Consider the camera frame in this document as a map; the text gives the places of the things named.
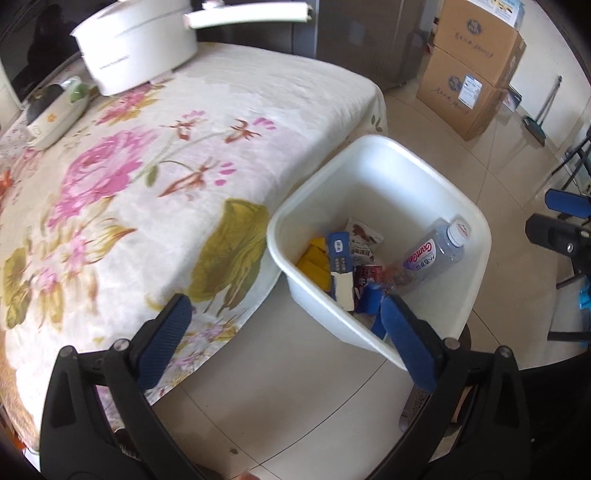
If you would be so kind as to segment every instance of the white label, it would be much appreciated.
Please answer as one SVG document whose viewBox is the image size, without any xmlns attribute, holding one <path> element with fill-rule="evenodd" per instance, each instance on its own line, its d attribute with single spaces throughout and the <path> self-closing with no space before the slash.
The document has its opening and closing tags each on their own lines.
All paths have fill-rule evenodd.
<svg viewBox="0 0 591 480">
<path fill-rule="evenodd" d="M 431 239 L 422 244 L 415 253 L 405 260 L 404 268 L 414 271 L 429 268 L 435 262 L 436 256 L 435 242 Z"/>
<path fill-rule="evenodd" d="M 474 108 L 474 105 L 476 105 L 476 101 L 480 96 L 481 90 L 482 84 L 474 77 L 466 75 L 466 80 L 464 80 L 464 84 L 460 90 L 460 95 L 457 97 L 457 99 L 460 100 L 461 103 L 467 105 L 468 108 Z"/>
</svg>

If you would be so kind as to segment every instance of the white basket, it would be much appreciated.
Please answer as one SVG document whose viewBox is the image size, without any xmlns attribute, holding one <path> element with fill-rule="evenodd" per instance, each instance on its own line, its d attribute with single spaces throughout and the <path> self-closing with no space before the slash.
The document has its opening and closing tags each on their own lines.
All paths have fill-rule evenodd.
<svg viewBox="0 0 591 480">
<path fill-rule="evenodd" d="M 293 299 L 340 340 L 404 368 L 388 340 L 381 341 L 295 266 L 312 238 L 343 230 L 350 216 L 384 236 L 374 253 L 385 264 L 400 259 L 439 219 L 461 216 L 470 225 L 464 259 L 404 297 L 441 338 L 458 338 L 491 251 L 491 231 L 476 205 L 402 145 L 371 135 L 326 164 L 271 219 L 269 251 L 286 273 Z"/>
</svg>

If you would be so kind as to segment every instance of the gray refrigerator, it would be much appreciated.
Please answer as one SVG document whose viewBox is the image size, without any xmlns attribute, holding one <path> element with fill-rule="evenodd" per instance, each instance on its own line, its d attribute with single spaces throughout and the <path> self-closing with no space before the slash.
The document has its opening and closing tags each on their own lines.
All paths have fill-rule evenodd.
<svg viewBox="0 0 591 480">
<path fill-rule="evenodd" d="M 438 0 L 309 0 L 309 4 L 314 13 L 308 24 L 227 25 L 201 30 L 199 38 L 334 63 L 370 78 L 383 90 L 417 76 Z"/>
</svg>

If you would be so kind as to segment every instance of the white bottle cap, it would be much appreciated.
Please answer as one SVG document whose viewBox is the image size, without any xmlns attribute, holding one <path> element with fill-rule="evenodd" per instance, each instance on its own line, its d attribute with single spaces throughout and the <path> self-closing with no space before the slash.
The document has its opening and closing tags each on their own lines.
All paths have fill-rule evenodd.
<svg viewBox="0 0 591 480">
<path fill-rule="evenodd" d="M 470 239 L 470 227 L 464 220 L 456 220 L 447 229 L 447 236 L 456 247 L 463 247 Z"/>
</svg>

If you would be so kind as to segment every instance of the white pot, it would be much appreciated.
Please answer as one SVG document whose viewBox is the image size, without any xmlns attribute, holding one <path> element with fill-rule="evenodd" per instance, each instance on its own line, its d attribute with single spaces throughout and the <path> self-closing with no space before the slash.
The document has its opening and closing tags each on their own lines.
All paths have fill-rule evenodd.
<svg viewBox="0 0 591 480">
<path fill-rule="evenodd" d="M 154 79 L 197 53 L 183 24 L 190 0 L 128 0 L 104 8 L 72 32 L 101 94 Z"/>
</svg>

